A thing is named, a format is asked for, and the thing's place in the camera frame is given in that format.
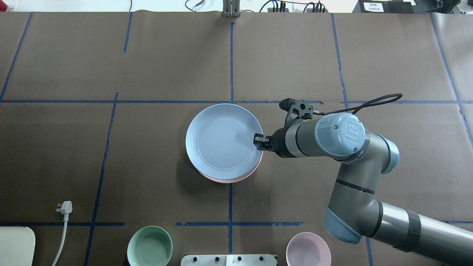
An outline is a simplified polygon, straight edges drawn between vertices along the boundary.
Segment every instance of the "bowl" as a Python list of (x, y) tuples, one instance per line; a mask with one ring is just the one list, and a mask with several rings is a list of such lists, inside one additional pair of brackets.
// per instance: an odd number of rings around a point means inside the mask
[(303, 232), (289, 241), (286, 261), (288, 266), (330, 266), (332, 256), (327, 243), (321, 237)]
[(171, 237), (158, 226), (138, 230), (130, 239), (126, 252), (131, 266), (166, 266), (172, 253)]
[(263, 130), (245, 108), (212, 105), (198, 113), (187, 129), (187, 156), (199, 173), (212, 181), (243, 180), (256, 170), (263, 156), (253, 145), (255, 133)]

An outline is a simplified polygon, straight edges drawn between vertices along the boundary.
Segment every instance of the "light blue plate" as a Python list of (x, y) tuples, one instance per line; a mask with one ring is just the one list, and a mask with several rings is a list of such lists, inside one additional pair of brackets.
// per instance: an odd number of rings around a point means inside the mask
[(126, 255), (131, 266), (166, 266), (172, 253), (173, 242), (166, 230), (147, 226), (133, 235)]
[(260, 123), (248, 110), (233, 104), (217, 104), (202, 110), (185, 137), (187, 155), (203, 175), (233, 179), (250, 172), (263, 151), (253, 145)]

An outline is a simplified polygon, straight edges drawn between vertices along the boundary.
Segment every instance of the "cable connector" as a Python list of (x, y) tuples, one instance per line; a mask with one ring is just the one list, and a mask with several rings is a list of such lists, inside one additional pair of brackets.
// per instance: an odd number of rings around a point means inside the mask
[(69, 213), (72, 212), (72, 202), (71, 201), (65, 201), (63, 203), (58, 203), (58, 209), (56, 209), (57, 212), (64, 214), (64, 221), (69, 220)]

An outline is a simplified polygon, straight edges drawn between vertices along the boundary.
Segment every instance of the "red object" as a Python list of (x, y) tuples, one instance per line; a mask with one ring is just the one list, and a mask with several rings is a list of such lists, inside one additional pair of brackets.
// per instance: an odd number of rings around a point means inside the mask
[(5, 4), (4, 1), (0, 0), (0, 11), (5, 12), (7, 11), (7, 8), (8, 8), (7, 4)]

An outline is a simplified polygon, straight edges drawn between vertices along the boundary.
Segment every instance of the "white floor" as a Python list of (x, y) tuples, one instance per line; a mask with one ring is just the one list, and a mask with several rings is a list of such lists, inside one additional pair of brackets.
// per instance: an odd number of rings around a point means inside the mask
[[(192, 8), (201, 0), (189, 0)], [(131, 0), (4, 0), (9, 11), (44, 11), (44, 12), (128, 12)], [(222, 0), (205, 0), (196, 11), (222, 11)], [(258, 12), (266, 0), (241, 0), (242, 10), (249, 9)], [(331, 13), (351, 13), (358, 0), (324, 0), (322, 3)], [(462, 0), (459, 9), (467, 14), (473, 14), (473, 7), (468, 6), (467, 0)], [(286, 5), (290, 12), (302, 12), (305, 5)], [(145, 9), (150, 11), (189, 11), (184, 6), (184, 0), (134, 0), (132, 11)]]

